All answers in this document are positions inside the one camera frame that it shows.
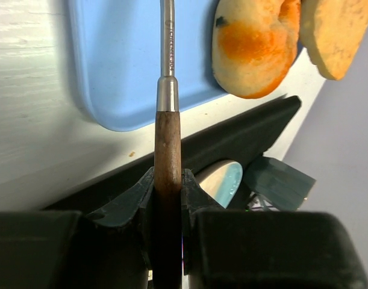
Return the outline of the blue plastic tray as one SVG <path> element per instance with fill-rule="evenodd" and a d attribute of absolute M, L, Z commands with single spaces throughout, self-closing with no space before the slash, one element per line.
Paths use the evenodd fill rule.
<path fill-rule="evenodd" d="M 152 123 L 160 76 L 160 3 L 69 1 L 68 5 L 83 108 L 112 131 Z M 216 1 L 175 2 L 175 75 L 183 111 L 225 94 L 211 69 L 216 7 Z"/>

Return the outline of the round orange striped bun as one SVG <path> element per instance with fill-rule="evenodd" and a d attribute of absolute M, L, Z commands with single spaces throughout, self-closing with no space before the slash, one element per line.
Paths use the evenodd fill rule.
<path fill-rule="evenodd" d="M 259 99 L 286 77 L 298 51 L 300 1 L 219 1 L 211 61 L 227 93 Z"/>

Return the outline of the dark green mug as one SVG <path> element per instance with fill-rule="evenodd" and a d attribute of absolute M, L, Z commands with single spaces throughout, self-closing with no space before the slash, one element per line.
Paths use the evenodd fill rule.
<path fill-rule="evenodd" d="M 248 166 L 243 182 L 253 193 L 248 208 L 297 211 L 316 180 L 276 158 L 260 156 Z"/>

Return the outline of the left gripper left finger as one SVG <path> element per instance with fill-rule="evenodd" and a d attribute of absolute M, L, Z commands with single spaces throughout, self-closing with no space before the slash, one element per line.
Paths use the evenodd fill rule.
<path fill-rule="evenodd" d="M 0 212 L 0 288 L 146 288 L 140 207 L 153 176 L 90 214 Z"/>

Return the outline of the toast bread slice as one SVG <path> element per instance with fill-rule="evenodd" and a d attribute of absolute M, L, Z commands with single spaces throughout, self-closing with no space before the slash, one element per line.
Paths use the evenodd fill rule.
<path fill-rule="evenodd" d="M 299 39 L 328 80 L 341 80 L 368 28 L 368 0 L 302 1 Z"/>

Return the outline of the white and blue plate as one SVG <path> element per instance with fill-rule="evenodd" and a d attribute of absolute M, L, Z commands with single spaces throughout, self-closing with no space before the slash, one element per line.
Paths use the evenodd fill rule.
<path fill-rule="evenodd" d="M 234 160 L 218 161 L 195 175 L 201 189 L 224 208 L 232 201 L 242 177 L 242 165 Z"/>

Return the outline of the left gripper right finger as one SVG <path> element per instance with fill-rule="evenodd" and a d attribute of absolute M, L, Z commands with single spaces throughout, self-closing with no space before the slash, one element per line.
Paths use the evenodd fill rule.
<path fill-rule="evenodd" d="M 228 210 L 188 169 L 181 212 L 190 288 L 368 288 L 351 237 L 331 214 Z"/>

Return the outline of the metal spatula wooden handle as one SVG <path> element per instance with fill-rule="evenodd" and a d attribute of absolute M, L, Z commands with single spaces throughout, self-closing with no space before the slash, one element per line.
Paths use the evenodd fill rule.
<path fill-rule="evenodd" d="M 154 152 L 156 288 L 181 288 L 181 124 L 175 78 L 175 7 L 161 1 L 161 76 Z"/>

